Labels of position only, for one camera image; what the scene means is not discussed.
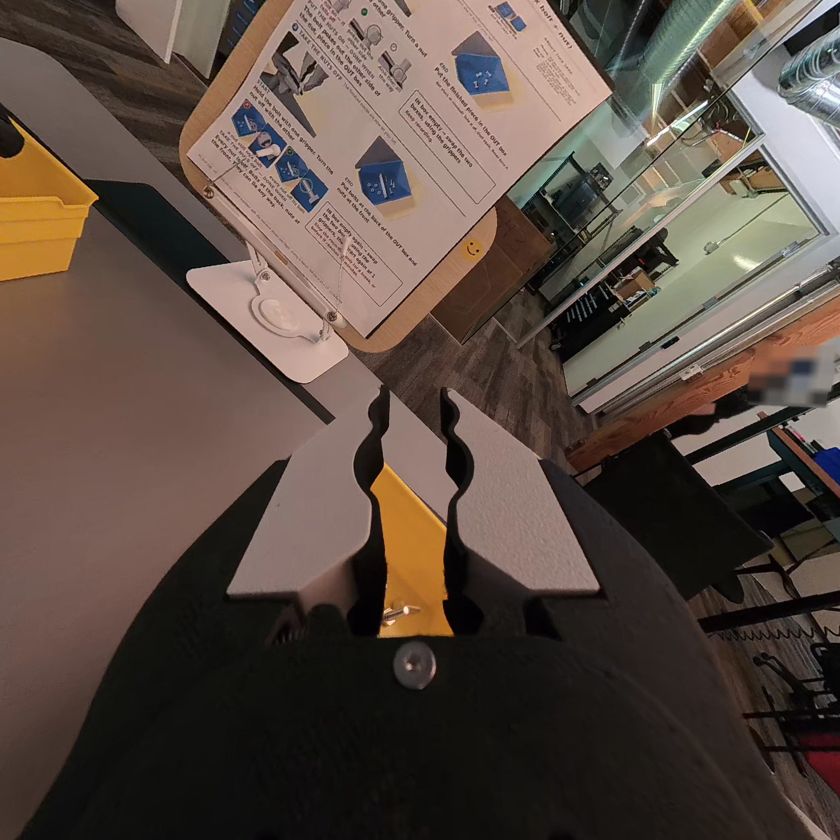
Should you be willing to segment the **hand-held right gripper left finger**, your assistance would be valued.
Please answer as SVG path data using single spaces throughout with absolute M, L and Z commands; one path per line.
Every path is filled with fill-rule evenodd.
M 372 487 L 384 467 L 390 397 L 383 385 L 368 389 L 289 457 L 229 599 L 288 602 L 300 616 L 333 606 L 354 634 L 379 634 L 387 562 Z

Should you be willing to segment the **wooden support post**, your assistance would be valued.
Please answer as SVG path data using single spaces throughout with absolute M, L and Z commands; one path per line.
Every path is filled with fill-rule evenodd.
M 687 381 L 668 385 L 634 407 L 608 419 L 593 433 L 567 447 L 564 456 L 581 473 L 669 424 L 733 392 L 749 380 L 756 359 L 773 352 L 817 346 L 839 334 L 839 298 L 812 308 L 761 341 L 714 364 Z

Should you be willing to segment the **instruction sheet on stand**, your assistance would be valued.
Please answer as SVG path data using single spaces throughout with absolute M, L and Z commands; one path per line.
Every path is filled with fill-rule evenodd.
M 251 261 L 191 269 L 189 287 L 280 373 L 309 384 L 349 356 L 347 344 L 272 270 Z

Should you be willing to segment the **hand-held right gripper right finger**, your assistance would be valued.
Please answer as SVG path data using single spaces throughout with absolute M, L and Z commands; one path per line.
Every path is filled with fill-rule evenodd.
M 554 635 L 549 603 L 602 594 L 541 459 L 470 401 L 440 393 L 455 484 L 444 614 L 456 635 Z

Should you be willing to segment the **yellow divided plastic bin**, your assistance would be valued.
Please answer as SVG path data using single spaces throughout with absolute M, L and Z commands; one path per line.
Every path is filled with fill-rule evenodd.
M 421 612 L 380 628 L 380 637 L 451 637 L 444 603 L 446 526 L 388 465 L 372 485 L 385 541 L 384 608 L 416 605 Z

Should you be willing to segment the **silver ventilation duct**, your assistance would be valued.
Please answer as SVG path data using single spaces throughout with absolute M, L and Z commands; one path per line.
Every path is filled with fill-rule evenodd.
M 730 14 L 733 1 L 672 2 L 642 51 L 626 50 L 608 66 L 614 76 L 634 70 L 651 85 L 676 76 L 714 29 Z
M 793 108 L 839 130 L 839 27 L 785 63 L 778 92 Z

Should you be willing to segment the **tall black pole stand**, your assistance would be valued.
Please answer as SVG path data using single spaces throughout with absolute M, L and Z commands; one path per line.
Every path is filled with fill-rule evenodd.
M 839 606 L 839 591 L 830 591 L 771 605 L 759 605 L 734 612 L 706 616 L 697 621 L 703 632 L 714 634 L 770 623 L 787 617 L 827 611 L 829 608 L 836 606 Z

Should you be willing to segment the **wooden standing desk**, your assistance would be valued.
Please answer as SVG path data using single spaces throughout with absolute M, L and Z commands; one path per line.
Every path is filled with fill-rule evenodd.
M 756 529 L 820 522 L 838 541 L 838 483 L 813 460 L 839 447 L 838 401 L 752 409 L 675 446 Z

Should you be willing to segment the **printed instruction sheet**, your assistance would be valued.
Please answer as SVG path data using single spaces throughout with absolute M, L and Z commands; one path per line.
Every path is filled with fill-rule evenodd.
M 186 158 L 369 338 L 613 93 L 548 2 L 266 2 Z

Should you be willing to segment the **black office chair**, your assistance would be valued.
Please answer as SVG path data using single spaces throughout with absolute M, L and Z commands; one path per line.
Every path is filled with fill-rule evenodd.
M 584 490 L 646 549 L 687 601 L 712 588 L 742 604 L 737 569 L 772 546 L 664 432 L 608 458 Z

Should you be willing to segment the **black metal shelf rack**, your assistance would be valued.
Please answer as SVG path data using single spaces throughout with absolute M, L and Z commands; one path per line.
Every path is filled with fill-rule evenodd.
M 532 294 L 613 223 L 619 211 L 607 195 L 612 182 L 604 164 L 587 170 L 571 152 L 524 204 L 524 215 L 553 248 L 526 282 Z

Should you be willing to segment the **red plastic bin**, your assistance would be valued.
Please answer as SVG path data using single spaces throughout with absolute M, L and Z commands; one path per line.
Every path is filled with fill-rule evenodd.
M 827 786 L 839 795 L 839 734 L 837 732 L 803 732 L 797 736 L 806 761 Z

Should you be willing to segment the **brown cardboard box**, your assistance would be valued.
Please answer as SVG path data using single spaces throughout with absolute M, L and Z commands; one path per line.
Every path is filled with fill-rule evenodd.
M 507 196 L 496 203 L 497 232 L 486 254 L 431 311 L 459 343 L 468 341 L 554 252 L 554 245 Z

